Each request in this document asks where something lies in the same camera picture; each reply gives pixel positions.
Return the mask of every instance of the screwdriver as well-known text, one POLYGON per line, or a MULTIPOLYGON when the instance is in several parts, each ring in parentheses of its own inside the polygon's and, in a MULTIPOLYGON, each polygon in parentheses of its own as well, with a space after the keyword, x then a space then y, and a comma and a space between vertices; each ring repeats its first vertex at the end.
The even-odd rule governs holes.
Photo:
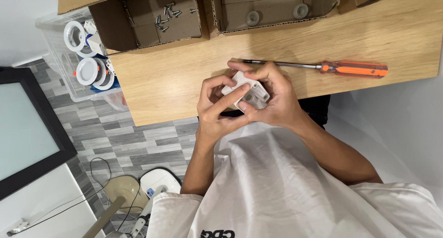
MULTIPOLYGON (((267 61, 261 60, 243 60, 244 63, 251 64, 265 64, 267 61)), ((291 63, 291 62, 274 62, 275 65, 289 66, 289 67, 302 67, 312 68, 320 70, 321 74, 334 73, 341 76, 352 77, 365 77, 381 79, 388 73, 388 66, 381 63, 369 63, 369 62, 329 62, 324 60, 319 64, 303 64, 303 63, 291 63)))

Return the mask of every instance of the gray wood-pattern floor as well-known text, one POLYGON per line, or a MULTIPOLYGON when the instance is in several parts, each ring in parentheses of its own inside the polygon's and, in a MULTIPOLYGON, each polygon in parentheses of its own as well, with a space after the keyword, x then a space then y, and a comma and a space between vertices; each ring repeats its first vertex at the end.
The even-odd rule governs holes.
MULTIPOLYGON (((90 182, 98 185, 91 177, 90 161, 100 157, 109 163, 112 177, 138 178, 161 166, 183 179, 194 149, 197 117, 135 126, 129 111, 115 110, 104 100, 73 102, 62 78, 41 61, 30 64, 30 68, 78 151, 81 167, 76 168, 77 174, 79 170, 85 171, 90 182)), ((102 160, 94 160, 92 168, 101 183, 109 178, 108 166, 102 160)), ((103 193, 98 196, 102 203, 107 201, 103 193)), ((125 214, 112 218, 116 228, 122 222, 119 217, 124 218, 125 214)), ((126 221, 125 225, 131 223, 135 221, 126 221)))

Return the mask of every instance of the orange screwdriver handle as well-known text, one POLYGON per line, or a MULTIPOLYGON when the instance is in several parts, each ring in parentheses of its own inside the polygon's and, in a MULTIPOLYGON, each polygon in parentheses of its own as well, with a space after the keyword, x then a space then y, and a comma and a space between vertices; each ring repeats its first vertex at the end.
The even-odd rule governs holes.
POLYGON ((334 73, 341 76, 381 79, 388 73, 388 66, 368 62, 329 62, 324 60, 320 73, 334 73))

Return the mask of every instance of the hand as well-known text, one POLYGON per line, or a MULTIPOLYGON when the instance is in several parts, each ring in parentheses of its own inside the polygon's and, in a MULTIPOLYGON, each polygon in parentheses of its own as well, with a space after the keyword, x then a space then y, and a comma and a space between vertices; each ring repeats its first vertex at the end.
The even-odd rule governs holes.
POLYGON ((236 118, 220 116, 222 111, 233 105, 250 89, 249 83, 245 83, 230 94, 223 96, 224 85, 233 87, 236 84, 237 82, 227 75, 219 75, 203 81, 200 100, 197 104, 199 125, 196 138, 198 144, 212 147, 224 135, 250 123, 245 115, 236 118))
POLYGON ((260 69, 254 69, 243 62, 228 61, 228 66, 245 73, 245 77, 263 82, 271 100, 263 109, 255 109, 246 101, 240 101, 241 108, 250 121, 281 126, 296 132, 307 116, 297 100, 291 78, 281 74, 273 62, 267 62, 260 69))

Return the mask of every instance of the black picture frame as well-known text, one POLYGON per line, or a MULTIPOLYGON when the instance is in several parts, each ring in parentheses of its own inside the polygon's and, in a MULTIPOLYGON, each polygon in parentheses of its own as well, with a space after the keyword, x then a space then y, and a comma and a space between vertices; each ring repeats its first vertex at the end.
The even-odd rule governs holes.
POLYGON ((20 82, 59 151, 0 181, 0 200, 73 158, 77 151, 29 68, 0 70, 0 85, 20 82))

